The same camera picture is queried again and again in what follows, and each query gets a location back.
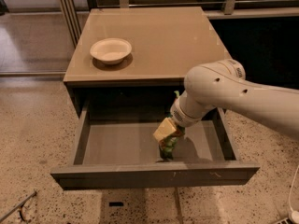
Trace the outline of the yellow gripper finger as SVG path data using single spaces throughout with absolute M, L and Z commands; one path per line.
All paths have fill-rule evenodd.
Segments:
M 153 133 L 157 142 L 164 140 L 167 136 L 173 134 L 177 130 L 176 123 L 171 118 L 165 118 Z

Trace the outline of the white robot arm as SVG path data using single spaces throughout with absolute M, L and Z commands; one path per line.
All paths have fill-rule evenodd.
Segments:
M 192 126 L 216 107 L 299 138 L 299 90 L 249 82 L 243 66 L 232 59 L 193 67 L 184 78 L 184 92 L 171 106 L 171 116 L 153 136 L 158 143 L 172 134 L 179 136 L 180 127 Z

